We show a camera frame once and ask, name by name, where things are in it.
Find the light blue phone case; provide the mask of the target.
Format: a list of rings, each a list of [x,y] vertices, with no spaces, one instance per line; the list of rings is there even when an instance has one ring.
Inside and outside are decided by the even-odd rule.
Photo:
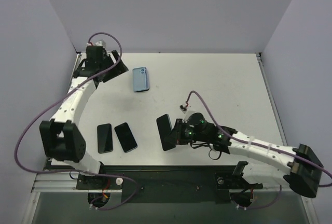
[[[146,67],[137,67],[132,70],[133,91],[135,93],[149,90],[149,77]]]

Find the lilac phone case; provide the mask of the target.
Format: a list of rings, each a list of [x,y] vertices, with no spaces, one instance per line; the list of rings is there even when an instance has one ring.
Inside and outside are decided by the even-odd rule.
[[[149,90],[150,89],[150,76],[149,76],[149,71],[147,68],[145,68],[145,74],[146,74],[147,90]]]

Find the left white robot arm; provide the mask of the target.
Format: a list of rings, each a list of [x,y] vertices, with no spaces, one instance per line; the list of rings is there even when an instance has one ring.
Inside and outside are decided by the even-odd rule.
[[[117,50],[107,52],[103,45],[87,46],[85,55],[73,72],[69,97],[62,101],[50,120],[40,123],[39,131],[48,158],[70,165],[88,176],[90,185],[100,189],[107,181],[106,174],[101,172],[103,164],[87,152],[78,124],[99,84],[127,72],[128,68]]]

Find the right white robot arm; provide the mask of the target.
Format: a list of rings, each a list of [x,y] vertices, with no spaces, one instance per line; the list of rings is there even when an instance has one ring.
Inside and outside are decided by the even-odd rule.
[[[167,114],[157,118],[156,122],[164,151],[178,145],[190,145],[193,149],[208,147],[220,154],[257,161],[257,164],[237,163],[228,179],[237,188],[281,185],[307,198],[317,195],[323,165],[307,145],[290,147],[264,142],[233,128],[207,122],[201,113],[177,119],[174,126],[171,126]]]

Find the black phone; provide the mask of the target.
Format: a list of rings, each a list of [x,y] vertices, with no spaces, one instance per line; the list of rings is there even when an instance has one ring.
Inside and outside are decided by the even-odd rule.
[[[112,125],[110,123],[97,126],[98,153],[113,151]]]

